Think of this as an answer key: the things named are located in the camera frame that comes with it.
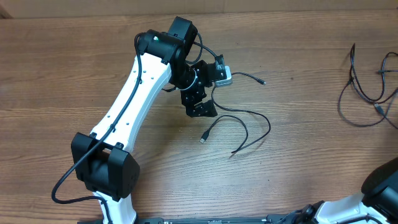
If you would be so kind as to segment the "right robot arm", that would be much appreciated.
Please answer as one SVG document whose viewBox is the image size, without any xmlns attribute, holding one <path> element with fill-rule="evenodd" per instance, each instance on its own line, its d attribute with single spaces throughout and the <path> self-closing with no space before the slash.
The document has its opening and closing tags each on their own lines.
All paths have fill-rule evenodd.
<svg viewBox="0 0 398 224">
<path fill-rule="evenodd" d="M 379 166 L 363 182 L 360 193 L 304 207 L 294 223 L 397 223 L 397 158 Z"/>
</svg>

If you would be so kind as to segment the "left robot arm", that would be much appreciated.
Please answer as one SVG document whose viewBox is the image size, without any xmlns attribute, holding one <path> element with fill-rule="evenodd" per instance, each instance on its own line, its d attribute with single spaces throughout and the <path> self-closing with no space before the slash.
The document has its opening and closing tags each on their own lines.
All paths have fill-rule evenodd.
<svg viewBox="0 0 398 224">
<path fill-rule="evenodd" d="M 188 62 L 199 36 L 192 21 L 176 17 L 167 32 L 148 30 L 134 39 L 136 57 L 122 90 L 89 135 L 76 133 L 71 143 L 78 180 L 93 193 L 103 212 L 99 223 L 135 223 L 131 192 L 139 164 L 131 152 L 139 129 L 156 96 L 170 83 L 181 92 L 189 117 L 215 117 L 205 88 L 225 77 L 222 57 L 215 63 Z"/>
</svg>

